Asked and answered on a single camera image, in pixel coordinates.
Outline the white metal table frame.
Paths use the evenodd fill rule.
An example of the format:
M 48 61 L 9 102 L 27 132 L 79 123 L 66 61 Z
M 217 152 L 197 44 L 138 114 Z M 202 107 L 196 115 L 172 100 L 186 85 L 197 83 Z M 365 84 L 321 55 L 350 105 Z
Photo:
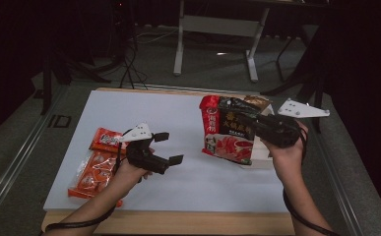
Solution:
M 185 1 L 186 0 L 179 0 L 178 38 L 177 38 L 177 48 L 176 48 L 174 67 L 173 67 L 173 75 L 180 76 L 182 72 L 184 33 L 186 31 L 215 33 L 215 34 L 251 37 L 253 39 L 251 48 L 245 51 L 245 58 L 246 58 L 248 72 L 249 72 L 249 78 L 253 83 L 257 83 L 259 79 L 258 79 L 258 74 L 256 70 L 254 56 L 255 56 L 263 29 L 265 27 L 270 9 L 265 8 L 262 11 L 259 21 L 222 19 L 222 18 L 212 18 L 212 17 L 205 17 L 205 16 L 186 15 L 184 13 Z

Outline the black chair legs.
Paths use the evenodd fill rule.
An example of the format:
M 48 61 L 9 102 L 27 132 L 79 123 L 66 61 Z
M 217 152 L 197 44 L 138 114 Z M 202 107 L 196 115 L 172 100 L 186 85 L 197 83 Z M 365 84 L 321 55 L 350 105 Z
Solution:
M 300 38 L 303 41 L 304 45 L 306 47 L 309 46 L 311 40 L 313 39 L 313 36 L 315 35 L 316 31 L 318 30 L 318 26 L 315 25 L 304 25 L 301 27 L 301 34 Z M 278 70 L 278 76 L 281 82 L 284 84 L 273 88 L 267 91 L 262 91 L 261 94 L 264 95 L 276 95 L 278 93 L 281 93 L 287 89 L 291 89 L 294 86 L 297 86 L 299 84 L 303 84 L 301 87 L 299 93 L 296 96 L 297 101 L 308 101 L 312 95 L 314 94 L 314 105 L 317 108 L 322 108 L 322 97 L 323 97 L 323 85 L 324 85 L 324 78 L 314 75 L 313 73 L 305 74 L 303 76 L 299 75 L 299 70 L 296 68 L 287 78 L 283 76 L 283 71 L 281 68 L 280 59 L 283 53 L 286 51 L 288 46 L 291 44 L 291 42 L 294 40 L 292 37 L 288 40 L 288 42 L 285 44 L 284 48 L 280 51 L 279 55 L 277 56 L 277 59 L 275 61 L 275 65 Z M 321 134 L 321 128 L 320 128 L 320 118 L 312 118 L 312 124 L 314 127 L 314 130 L 317 134 Z

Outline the person's right hand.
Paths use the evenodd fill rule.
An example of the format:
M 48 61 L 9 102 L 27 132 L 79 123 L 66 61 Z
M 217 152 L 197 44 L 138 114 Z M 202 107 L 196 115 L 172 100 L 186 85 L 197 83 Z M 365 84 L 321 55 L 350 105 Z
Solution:
M 300 121 L 297 121 L 300 130 L 300 136 L 292 147 L 277 147 L 269 142 L 263 141 L 269 150 L 273 164 L 278 173 L 288 174 L 301 171 L 302 160 L 304 156 L 304 143 L 307 141 L 308 128 Z

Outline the person's left hand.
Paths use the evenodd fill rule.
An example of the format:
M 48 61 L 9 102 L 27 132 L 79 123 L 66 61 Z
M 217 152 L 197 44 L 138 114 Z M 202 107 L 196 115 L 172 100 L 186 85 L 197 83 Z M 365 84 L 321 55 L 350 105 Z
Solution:
M 112 183 L 116 190 L 129 192 L 142 179 L 147 180 L 152 174 L 153 171 L 136 167 L 124 157 L 121 159 Z

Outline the black metal stand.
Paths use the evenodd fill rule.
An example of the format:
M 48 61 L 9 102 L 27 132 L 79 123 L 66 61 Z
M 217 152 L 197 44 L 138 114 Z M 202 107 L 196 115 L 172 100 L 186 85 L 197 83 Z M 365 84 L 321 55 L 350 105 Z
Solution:
M 69 66 L 72 66 L 74 69 L 80 71 L 83 75 L 95 82 L 108 83 L 108 80 L 100 77 L 79 62 L 76 62 L 60 49 L 49 47 L 45 50 L 43 55 L 42 94 L 40 96 L 42 98 L 41 115 L 44 115 L 50 109 L 52 104 L 51 76 L 54 75 L 61 84 L 70 84 L 72 79 L 68 69 Z

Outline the orange clear snack packet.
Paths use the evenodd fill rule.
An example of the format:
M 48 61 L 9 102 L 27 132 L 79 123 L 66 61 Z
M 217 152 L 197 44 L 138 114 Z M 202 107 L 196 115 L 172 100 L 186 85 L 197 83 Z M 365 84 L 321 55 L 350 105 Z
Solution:
M 89 156 L 79 166 L 76 178 L 68 188 L 68 196 L 80 199 L 90 199 L 100 193 L 114 176 L 118 149 L 125 152 L 125 146 L 120 147 L 120 132 L 99 127 L 91 141 Z

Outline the red black sauce packet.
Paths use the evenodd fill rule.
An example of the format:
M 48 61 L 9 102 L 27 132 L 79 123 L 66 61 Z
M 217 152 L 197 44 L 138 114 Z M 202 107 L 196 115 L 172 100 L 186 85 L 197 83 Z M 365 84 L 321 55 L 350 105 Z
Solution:
M 260 114 L 263 108 L 247 99 L 206 95 L 199 108 L 204 126 L 202 152 L 238 164 L 250 165 L 255 134 L 239 122 L 239 115 Z

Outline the white plastic container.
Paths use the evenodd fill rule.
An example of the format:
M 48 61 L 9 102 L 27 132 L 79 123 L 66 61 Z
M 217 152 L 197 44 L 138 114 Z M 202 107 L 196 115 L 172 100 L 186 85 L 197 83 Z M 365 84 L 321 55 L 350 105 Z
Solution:
M 242 165 L 245 169 L 273 169 L 273 158 L 270 156 L 270 152 L 259 137 L 254 139 L 250 165 Z

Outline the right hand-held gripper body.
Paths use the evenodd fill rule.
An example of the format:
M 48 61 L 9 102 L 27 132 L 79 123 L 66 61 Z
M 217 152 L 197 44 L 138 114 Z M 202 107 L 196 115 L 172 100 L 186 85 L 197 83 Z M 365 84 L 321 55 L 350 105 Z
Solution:
M 276 114 L 258 115 L 253 122 L 256 135 L 279 148 L 292 147 L 301 137 L 296 118 L 328 117 L 330 111 L 288 98 Z

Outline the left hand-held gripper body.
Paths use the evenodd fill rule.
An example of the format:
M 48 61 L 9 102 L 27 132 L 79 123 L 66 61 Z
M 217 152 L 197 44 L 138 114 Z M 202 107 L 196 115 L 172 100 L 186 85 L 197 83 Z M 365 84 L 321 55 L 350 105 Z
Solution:
M 141 123 L 127 131 L 120 143 L 126 144 L 126 158 L 136 167 L 163 174 L 168 168 L 168 159 L 156 156 L 150 149 L 154 142 L 153 134 L 147 123 Z

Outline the white board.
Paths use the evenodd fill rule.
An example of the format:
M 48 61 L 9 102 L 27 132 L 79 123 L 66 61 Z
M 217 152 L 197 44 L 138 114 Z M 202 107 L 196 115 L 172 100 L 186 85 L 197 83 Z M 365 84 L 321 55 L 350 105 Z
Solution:
M 44 209 L 76 209 L 85 202 L 70 197 L 68 188 L 90 154 L 97 128 L 125 132 L 146 122 L 154 133 L 169 133 L 167 141 L 153 144 L 156 154 L 184 158 L 136 185 L 123 200 L 124 210 L 285 212 L 283 186 L 274 170 L 244 169 L 202 153 L 200 102 L 198 95 L 92 91 Z

